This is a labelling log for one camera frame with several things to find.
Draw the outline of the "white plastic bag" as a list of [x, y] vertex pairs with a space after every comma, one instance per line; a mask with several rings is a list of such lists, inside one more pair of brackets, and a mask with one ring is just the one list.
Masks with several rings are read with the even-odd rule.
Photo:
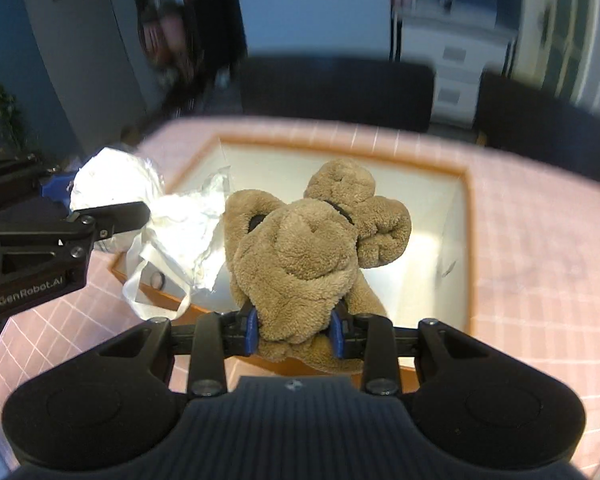
[[142, 320], [181, 318], [197, 292], [210, 292], [224, 264], [222, 214], [230, 195], [230, 170], [209, 174], [191, 191], [169, 193], [156, 166], [114, 148], [103, 148], [73, 178], [70, 210], [139, 202], [149, 219], [116, 232], [96, 248], [121, 252], [126, 279], [122, 297]]

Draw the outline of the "brown plush teddy bear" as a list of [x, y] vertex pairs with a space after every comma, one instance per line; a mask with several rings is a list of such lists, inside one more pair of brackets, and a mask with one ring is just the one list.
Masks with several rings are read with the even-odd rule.
[[356, 374], [359, 360], [338, 360], [326, 330], [338, 304], [352, 314], [386, 310], [363, 274], [400, 258], [410, 212], [380, 196], [372, 174], [349, 159], [326, 162], [300, 200], [241, 190], [225, 203], [225, 262], [238, 306], [252, 304], [259, 356], [295, 359], [328, 374]]

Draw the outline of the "green potted plant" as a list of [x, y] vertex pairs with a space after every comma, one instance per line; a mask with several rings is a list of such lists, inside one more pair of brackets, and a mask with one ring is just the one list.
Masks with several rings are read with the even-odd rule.
[[14, 148], [24, 148], [23, 125], [16, 97], [0, 83], [0, 133]]

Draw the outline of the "pink checkered tablecloth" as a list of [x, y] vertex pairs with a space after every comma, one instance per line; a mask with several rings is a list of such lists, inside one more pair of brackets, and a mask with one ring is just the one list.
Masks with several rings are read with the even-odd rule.
[[[466, 169], [474, 201], [475, 336], [570, 385], [586, 409], [574, 462], [600, 466], [600, 184], [512, 154], [426, 134], [336, 122], [197, 117], [140, 144], [173, 181], [219, 133], [405, 156]], [[110, 257], [92, 257], [88, 284], [11, 318], [0, 337], [0, 460], [12, 452], [1, 409], [17, 386], [135, 323]]]

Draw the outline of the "black chair left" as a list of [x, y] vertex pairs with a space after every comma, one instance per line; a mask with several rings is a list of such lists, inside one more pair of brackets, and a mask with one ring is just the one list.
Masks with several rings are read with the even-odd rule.
[[332, 55], [248, 56], [239, 66], [246, 115], [428, 130], [434, 69]]

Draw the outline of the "black chair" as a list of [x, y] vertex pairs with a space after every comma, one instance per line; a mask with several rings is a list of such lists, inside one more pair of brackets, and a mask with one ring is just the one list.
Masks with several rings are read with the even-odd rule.
[[490, 148], [600, 183], [600, 118], [541, 89], [483, 72], [474, 128]]
[[248, 56], [239, 66], [246, 115], [428, 130], [434, 69], [332, 55]]

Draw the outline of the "black chair right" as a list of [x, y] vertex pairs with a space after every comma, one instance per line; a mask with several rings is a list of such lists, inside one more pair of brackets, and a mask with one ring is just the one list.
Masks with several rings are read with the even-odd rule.
[[541, 89], [483, 72], [474, 128], [490, 148], [600, 183], [600, 118]]

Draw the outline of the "white drawer cabinet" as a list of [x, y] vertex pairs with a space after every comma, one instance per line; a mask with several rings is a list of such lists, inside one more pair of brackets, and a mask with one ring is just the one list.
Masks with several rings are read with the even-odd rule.
[[406, 14], [393, 17], [394, 58], [427, 64], [434, 71], [434, 122], [470, 127], [482, 73], [507, 73], [515, 47], [515, 37], [495, 30]]

